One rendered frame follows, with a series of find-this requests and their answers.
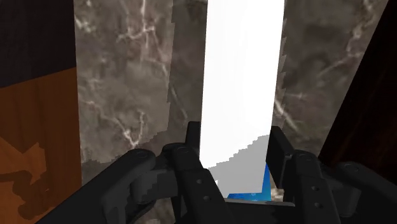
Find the white box with blue side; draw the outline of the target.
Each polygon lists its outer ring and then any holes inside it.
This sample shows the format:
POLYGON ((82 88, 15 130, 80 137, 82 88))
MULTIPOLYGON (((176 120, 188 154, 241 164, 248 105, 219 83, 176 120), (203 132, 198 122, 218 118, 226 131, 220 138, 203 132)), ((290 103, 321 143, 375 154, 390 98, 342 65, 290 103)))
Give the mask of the white box with blue side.
POLYGON ((207 0, 200 161, 222 196, 268 201, 286 0, 207 0))

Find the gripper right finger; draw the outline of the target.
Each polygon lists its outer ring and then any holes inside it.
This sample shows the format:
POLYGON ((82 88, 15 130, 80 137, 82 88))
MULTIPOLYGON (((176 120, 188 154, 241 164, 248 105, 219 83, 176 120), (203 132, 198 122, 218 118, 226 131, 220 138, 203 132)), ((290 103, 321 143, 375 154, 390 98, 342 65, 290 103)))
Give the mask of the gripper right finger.
POLYGON ((329 168, 294 149, 278 126, 270 130, 266 163, 284 200, 295 205, 293 224, 397 224, 397 186, 364 165, 329 168))

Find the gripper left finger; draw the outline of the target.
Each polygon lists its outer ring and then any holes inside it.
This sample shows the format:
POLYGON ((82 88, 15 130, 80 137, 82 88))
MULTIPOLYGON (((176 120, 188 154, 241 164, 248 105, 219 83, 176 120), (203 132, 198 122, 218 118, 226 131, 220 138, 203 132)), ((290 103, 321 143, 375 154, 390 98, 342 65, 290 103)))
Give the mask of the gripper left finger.
POLYGON ((157 200, 170 198, 175 224, 231 224, 231 211, 197 154, 199 122, 184 143, 161 154, 126 152, 36 224, 135 224, 157 200))

